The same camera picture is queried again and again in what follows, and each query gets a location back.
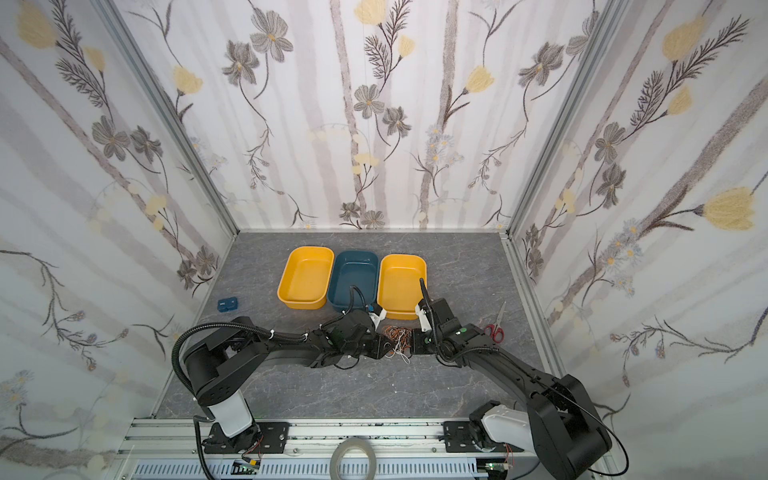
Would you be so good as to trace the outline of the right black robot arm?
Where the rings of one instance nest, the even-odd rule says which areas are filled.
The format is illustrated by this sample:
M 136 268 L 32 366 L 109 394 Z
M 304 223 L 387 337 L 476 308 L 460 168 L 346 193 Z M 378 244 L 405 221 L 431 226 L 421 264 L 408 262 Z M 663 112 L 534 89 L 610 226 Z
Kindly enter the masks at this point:
M 532 367 L 478 326 L 461 323 L 443 298 L 420 300 L 418 311 L 430 327 L 428 353 L 450 367 L 482 373 L 524 405 L 533 451 L 554 478 L 578 478 L 618 441 L 572 375 L 556 377 Z

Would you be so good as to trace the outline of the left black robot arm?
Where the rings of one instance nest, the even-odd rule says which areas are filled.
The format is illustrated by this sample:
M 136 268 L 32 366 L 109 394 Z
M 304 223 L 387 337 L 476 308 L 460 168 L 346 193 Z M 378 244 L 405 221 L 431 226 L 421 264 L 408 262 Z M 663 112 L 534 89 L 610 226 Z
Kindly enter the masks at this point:
M 351 310 L 301 334 L 268 330 L 247 316 L 230 322 L 197 325 L 179 336 L 172 353 L 173 371 L 213 421 L 213 436 L 233 449 L 254 443 L 259 427 L 242 386 L 262 366 L 336 367 L 349 356 L 379 360 L 393 346 L 376 332 L 369 315 Z

